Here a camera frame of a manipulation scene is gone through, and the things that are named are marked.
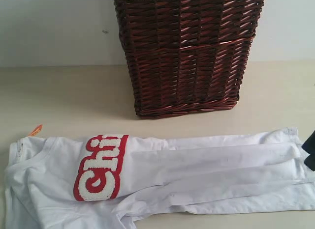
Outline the white t-shirt red logo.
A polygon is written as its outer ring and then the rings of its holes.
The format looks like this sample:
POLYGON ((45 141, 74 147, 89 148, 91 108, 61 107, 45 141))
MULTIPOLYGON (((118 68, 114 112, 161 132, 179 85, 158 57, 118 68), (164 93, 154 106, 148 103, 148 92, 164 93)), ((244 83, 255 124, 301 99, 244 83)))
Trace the white t-shirt red logo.
POLYGON ((8 229, 133 229, 154 214, 314 210, 295 128, 184 139, 25 137, 5 170, 8 229))

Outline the dark red wicker basket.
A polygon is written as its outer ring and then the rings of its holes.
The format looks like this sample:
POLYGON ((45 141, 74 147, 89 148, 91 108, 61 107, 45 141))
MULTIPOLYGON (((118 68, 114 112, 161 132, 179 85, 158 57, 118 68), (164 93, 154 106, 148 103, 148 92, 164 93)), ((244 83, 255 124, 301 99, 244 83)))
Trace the dark red wicker basket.
POLYGON ((264 1, 114 0, 136 114, 232 109, 264 1))

